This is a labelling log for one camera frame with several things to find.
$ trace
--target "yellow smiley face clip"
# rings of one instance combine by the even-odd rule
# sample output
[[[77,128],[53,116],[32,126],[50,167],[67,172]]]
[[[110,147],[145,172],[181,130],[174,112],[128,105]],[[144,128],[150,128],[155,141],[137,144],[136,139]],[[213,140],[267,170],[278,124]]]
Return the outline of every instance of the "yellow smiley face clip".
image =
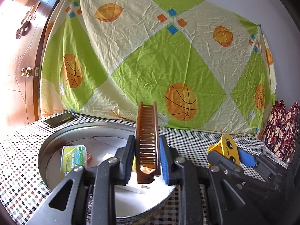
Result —
[[[236,165],[240,165],[240,158],[236,143],[228,134],[222,135],[221,140],[217,144],[210,145],[207,153],[211,151],[217,151],[227,159],[234,162]]]

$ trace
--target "brown comb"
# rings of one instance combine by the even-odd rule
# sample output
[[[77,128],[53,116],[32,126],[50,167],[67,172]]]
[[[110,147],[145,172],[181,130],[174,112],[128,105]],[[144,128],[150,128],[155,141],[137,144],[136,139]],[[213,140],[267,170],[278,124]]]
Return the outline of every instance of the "brown comb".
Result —
[[[161,174],[156,102],[153,105],[139,103],[135,138],[137,182],[150,184],[154,176]]]

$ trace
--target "door knob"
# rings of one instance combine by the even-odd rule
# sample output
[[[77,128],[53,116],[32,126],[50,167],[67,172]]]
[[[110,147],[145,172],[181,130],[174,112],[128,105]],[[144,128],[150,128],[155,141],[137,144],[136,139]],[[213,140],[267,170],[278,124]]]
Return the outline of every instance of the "door knob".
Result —
[[[21,75],[23,77],[27,76],[27,77],[30,77],[31,76],[31,67],[28,67],[28,68],[22,68],[21,70]]]

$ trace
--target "black phone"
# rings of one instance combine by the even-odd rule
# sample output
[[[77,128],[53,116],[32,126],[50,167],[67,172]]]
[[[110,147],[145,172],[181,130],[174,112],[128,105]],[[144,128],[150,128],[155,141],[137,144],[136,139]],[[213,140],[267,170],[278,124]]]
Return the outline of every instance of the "black phone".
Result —
[[[59,124],[62,124],[68,120],[76,118],[76,115],[71,112],[66,112],[63,114],[60,114],[58,116],[55,116],[53,118],[49,118],[46,120],[43,120],[44,124],[48,125],[50,128],[53,128]]]

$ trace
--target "checkered tablecloth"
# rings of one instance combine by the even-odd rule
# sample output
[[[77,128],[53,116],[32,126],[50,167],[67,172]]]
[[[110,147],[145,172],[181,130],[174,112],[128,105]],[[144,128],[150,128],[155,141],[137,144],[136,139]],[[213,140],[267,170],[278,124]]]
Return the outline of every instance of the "checkered tablecloth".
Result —
[[[0,142],[0,200],[7,212],[17,224],[25,225],[30,216],[43,203],[49,192],[38,171],[38,152],[44,140],[55,131],[64,127],[87,122],[114,122],[135,126],[135,123],[124,120],[109,120],[97,117],[78,115],[56,128],[49,128],[41,120],[29,124]],[[171,147],[195,165],[207,167],[207,148],[217,143],[221,134],[160,128],[160,134],[166,136]],[[249,136],[234,136],[236,144],[251,153],[264,154],[286,167],[265,145]],[[252,168],[242,165],[247,175],[262,179]],[[160,213],[148,224],[178,223],[178,191],[173,192]],[[204,224],[207,224],[204,204]]]

